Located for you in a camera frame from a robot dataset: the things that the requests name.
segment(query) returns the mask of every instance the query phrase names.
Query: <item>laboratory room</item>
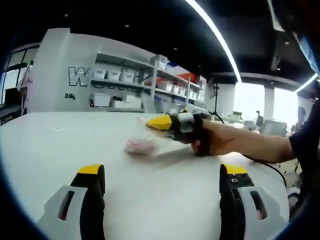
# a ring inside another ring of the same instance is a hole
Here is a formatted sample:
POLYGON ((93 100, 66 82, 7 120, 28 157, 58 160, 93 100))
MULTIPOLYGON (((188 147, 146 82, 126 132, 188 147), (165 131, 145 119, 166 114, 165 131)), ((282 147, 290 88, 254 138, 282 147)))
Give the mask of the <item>laboratory room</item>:
POLYGON ((107 4, 3 30, 3 239, 318 239, 318 6, 107 4))

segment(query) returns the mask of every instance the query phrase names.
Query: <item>shelving unit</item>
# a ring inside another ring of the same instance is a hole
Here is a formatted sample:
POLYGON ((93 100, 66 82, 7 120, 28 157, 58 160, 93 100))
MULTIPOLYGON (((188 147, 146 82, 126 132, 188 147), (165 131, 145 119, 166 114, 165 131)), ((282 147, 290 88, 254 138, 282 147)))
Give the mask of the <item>shelving unit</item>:
MULTIPOLYGON (((189 98, 189 93, 190 89, 193 89, 194 91, 198 92, 202 90, 202 88, 193 83, 190 82, 190 80, 185 80, 179 76, 175 76, 167 71, 159 70, 158 69, 158 62, 156 61, 155 65, 152 65, 148 62, 143 62, 139 60, 135 60, 129 57, 123 57, 119 55, 114 55, 114 54, 105 54, 99 52, 96 55, 96 59, 93 65, 93 68, 95 68, 96 64, 107 64, 107 65, 115 65, 123 68, 128 68, 128 69, 133 69, 136 71, 140 72, 140 76, 138 82, 135 83, 130 83, 130 82, 124 82, 124 81, 118 81, 118 80, 109 80, 109 79, 100 79, 100 78, 90 78, 90 85, 93 86, 109 86, 109 85, 114 85, 114 86, 122 86, 122 87, 127 87, 129 88, 135 88, 137 91, 141 92, 147 92, 150 94, 151 98, 155 98, 155 93, 161 93, 165 94, 167 96, 172 96, 174 98, 180 98, 184 99, 184 102, 187 104, 189 101, 198 101, 197 99, 194 98, 189 98), (150 75, 151 78, 151 85, 144 85, 143 84, 143 77, 148 74, 150 75), (159 88, 156 88, 156 81, 157 78, 162 78, 166 79, 168 81, 171 81, 173 83, 176 83, 178 85, 182 85, 186 88, 186 94, 185 96, 176 94, 173 92, 168 92, 159 88)), ((99 107, 100 109, 103 109, 101 111, 108 111, 108 112, 137 112, 139 109, 131 109, 131 108, 112 108, 112 107, 99 107)))

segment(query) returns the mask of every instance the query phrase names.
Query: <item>white shelf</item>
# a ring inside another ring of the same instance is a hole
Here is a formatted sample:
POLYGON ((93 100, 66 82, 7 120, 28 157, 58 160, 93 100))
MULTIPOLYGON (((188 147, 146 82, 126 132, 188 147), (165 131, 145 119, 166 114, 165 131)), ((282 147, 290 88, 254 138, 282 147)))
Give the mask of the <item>white shelf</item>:
POLYGON ((122 108, 122 107, 108 107, 108 106, 92 106, 92 112, 119 112, 119 113, 144 113, 142 108, 122 108))
MULTIPOLYGON (((166 90, 163 90, 163 89, 160 89, 160 88, 156 88, 155 91, 158 92, 158 93, 163 93, 163 94, 167 94, 167 95, 171 95, 171 96, 175 96, 175 97, 179 97, 179 98, 184 98, 184 99, 186 98, 185 95, 176 94, 176 93, 173 93, 173 92, 170 92, 170 91, 166 91, 166 90)), ((189 100, 198 101, 197 99, 194 99, 194 98, 191 98, 191 97, 189 97, 189 100)))
MULTIPOLYGON (((179 76, 175 76, 175 75, 173 75, 173 74, 171 74, 171 73, 168 73, 168 72, 166 72, 166 71, 158 70, 157 75, 158 75, 160 78, 164 78, 164 79, 173 81, 173 82, 175 82, 175 83, 184 83, 184 84, 186 84, 186 85, 188 84, 188 81, 187 81, 187 80, 185 80, 185 79, 183 79, 183 78, 181 78, 181 77, 179 77, 179 76)), ((195 88, 197 88, 197 89, 199 89, 199 90, 202 90, 202 88, 201 88, 199 85, 197 85, 197 84, 195 84, 195 83, 193 83, 193 82, 190 82, 190 85, 193 86, 193 87, 195 87, 195 88)))
POLYGON ((112 85, 129 86, 129 87, 140 88, 140 89, 151 89, 151 86, 146 86, 138 83, 130 83, 125 81, 115 81, 115 80, 99 79, 99 78, 92 78, 91 84, 103 85, 103 86, 112 84, 112 85))
POLYGON ((136 70, 147 70, 147 69, 151 70, 155 67, 148 62, 135 60, 129 57, 117 56, 113 54, 104 54, 104 53, 98 53, 96 55, 95 62, 102 63, 102 64, 120 65, 120 66, 132 68, 136 70))

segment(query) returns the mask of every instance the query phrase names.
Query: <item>table surface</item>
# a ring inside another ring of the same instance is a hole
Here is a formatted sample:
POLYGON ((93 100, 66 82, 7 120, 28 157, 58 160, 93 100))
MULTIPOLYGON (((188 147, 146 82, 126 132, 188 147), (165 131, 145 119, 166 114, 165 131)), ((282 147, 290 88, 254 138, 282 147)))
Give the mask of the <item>table surface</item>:
POLYGON ((238 153, 195 157, 189 145, 154 137, 137 117, 121 112, 29 113, 0 127, 3 166, 15 196, 34 222, 44 204, 78 169, 105 167, 104 234, 109 240, 219 239, 220 164, 247 169, 289 219, 281 176, 238 153), (160 145, 150 157, 123 152, 131 137, 153 137, 160 145))

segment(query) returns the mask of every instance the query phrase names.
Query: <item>black sleeve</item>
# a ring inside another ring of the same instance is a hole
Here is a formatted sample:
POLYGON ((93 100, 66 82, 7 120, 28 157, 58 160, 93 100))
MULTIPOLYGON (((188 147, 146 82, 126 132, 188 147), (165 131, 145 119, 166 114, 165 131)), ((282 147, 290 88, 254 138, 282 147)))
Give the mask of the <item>black sleeve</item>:
POLYGON ((303 171, 312 169, 317 162, 320 138, 320 101, 316 101, 302 129, 290 139, 293 154, 303 171))

